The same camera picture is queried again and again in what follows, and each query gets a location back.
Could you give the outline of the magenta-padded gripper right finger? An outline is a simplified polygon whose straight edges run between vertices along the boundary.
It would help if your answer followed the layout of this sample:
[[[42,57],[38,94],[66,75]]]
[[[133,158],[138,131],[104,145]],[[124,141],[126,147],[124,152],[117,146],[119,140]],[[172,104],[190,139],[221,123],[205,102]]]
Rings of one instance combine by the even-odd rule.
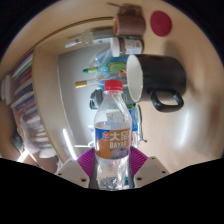
[[[129,188],[140,188],[169,175],[169,171],[155,157],[147,157],[135,147],[129,155],[128,183]]]

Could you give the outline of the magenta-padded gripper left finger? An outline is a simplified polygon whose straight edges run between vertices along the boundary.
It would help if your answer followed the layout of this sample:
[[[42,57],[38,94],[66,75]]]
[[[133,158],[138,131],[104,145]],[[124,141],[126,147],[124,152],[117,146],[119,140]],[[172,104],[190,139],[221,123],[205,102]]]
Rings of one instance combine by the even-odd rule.
[[[83,188],[90,188],[96,184],[95,150],[89,149],[77,160],[68,159],[56,172],[56,175]]]

